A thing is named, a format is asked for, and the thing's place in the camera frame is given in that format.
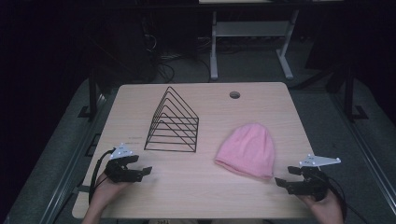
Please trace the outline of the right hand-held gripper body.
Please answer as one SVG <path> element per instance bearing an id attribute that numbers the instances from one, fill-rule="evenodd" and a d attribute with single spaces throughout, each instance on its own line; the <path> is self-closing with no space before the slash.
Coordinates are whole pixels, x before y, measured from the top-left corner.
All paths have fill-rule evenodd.
<path id="1" fill-rule="evenodd" d="M 327 196 L 327 191 L 335 191 L 335 188 L 330 183 L 330 178 L 320 170 L 321 166 L 334 165 L 341 162 L 340 158 L 327 158 L 308 154 L 302 161 L 299 161 L 299 166 L 304 173 L 304 178 L 301 186 L 292 191 L 295 195 L 310 195 L 315 201 L 321 201 Z"/>

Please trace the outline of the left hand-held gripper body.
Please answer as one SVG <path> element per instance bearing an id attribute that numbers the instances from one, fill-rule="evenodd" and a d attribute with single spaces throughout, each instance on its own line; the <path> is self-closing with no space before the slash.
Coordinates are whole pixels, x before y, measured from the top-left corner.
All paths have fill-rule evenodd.
<path id="1" fill-rule="evenodd" d="M 106 164 L 105 174 L 114 182 L 141 182 L 137 179 L 137 173 L 141 170 L 131 170 L 127 167 L 128 164 L 123 162 L 124 157 L 135 155 L 124 143 L 121 143 L 110 154 L 109 160 Z"/>

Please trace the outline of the pink knit beanie hat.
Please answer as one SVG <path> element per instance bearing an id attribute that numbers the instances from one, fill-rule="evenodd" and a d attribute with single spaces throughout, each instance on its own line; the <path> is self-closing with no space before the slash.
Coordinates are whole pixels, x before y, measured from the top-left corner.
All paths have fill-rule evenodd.
<path id="1" fill-rule="evenodd" d="M 270 179 L 274 174 L 275 147 L 267 129 L 249 123 L 235 129 L 221 144 L 215 164 L 238 175 Z"/>

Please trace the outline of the person's right hand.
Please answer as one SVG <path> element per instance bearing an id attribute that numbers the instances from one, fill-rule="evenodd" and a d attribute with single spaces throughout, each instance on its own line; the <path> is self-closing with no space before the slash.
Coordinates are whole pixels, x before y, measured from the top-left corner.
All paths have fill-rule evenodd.
<path id="1" fill-rule="evenodd" d="M 344 224 L 341 204 L 330 190 L 323 200 L 317 202 L 310 195 L 298 195 L 297 198 L 308 207 L 319 224 Z"/>

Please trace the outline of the black metal stand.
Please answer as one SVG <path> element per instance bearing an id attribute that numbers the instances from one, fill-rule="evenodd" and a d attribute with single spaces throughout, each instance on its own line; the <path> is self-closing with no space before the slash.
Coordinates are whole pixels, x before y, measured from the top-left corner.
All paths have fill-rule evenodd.
<path id="1" fill-rule="evenodd" d="M 345 74 L 344 113 L 350 122 L 356 119 L 368 119 L 367 114 L 360 105 L 353 105 L 354 72 L 351 66 Z"/>
<path id="2" fill-rule="evenodd" d="M 88 121 L 93 121 L 98 112 L 98 103 L 100 97 L 99 87 L 97 85 L 98 69 L 93 68 L 89 73 L 88 86 L 89 86 L 89 104 L 84 105 L 79 113 L 79 118 L 87 119 Z"/>

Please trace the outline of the grey metal rail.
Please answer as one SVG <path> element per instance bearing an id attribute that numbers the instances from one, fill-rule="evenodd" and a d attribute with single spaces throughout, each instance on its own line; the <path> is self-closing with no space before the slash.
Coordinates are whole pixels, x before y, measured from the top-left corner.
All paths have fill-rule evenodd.
<path id="1" fill-rule="evenodd" d="M 392 211 L 393 215 L 396 216 L 396 188 L 391 185 L 386 173 L 383 171 L 379 161 L 375 157 L 372 148 L 356 124 L 357 120 L 368 120 L 369 118 L 367 114 L 360 105 L 353 105 L 351 109 L 352 114 L 348 115 L 344 109 L 344 103 L 339 99 L 338 96 L 335 94 L 330 94 L 330 99 L 332 100 L 332 103 L 340 114 L 342 120 L 346 124 L 346 127 L 349 129 L 349 132 L 355 139 L 355 142 L 362 153 L 363 159 L 368 166 L 375 183 L 378 185 L 383 197 L 385 198 L 390 210 Z"/>
<path id="2" fill-rule="evenodd" d="M 83 159 L 90 160 L 100 138 L 99 117 L 106 105 L 106 97 L 99 93 L 90 105 L 83 106 L 79 110 L 79 118 L 83 119 L 83 130 L 77 134 L 78 143 L 72 147 L 71 156 L 65 166 L 59 166 L 62 172 L 54 191 L 50 196 L 45 212 L 39 220 L 39 224 L 53 224 L 62 213 L 69 199 L 78 192 L 78 188 L 84 180 L 86 172 L 79 171 L 78 166 Z"/>

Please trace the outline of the white metal desk frame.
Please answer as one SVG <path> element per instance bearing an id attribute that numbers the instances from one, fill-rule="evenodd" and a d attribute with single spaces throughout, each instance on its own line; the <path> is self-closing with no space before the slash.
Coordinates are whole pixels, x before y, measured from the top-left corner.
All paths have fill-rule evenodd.
<path id="1" fill-rule="evenodd" d="M 212 13 L 210 79 L 219 78 L 217 40 L 219 37 L 284 37 L 283 46 L 276 50 L 276 56 L 286 79 L 293 79 L 286 59 L 286 53 L 294 31 L 299 10 L 291 13 L 288 21 L 218 21 L 217 12 Z"/>

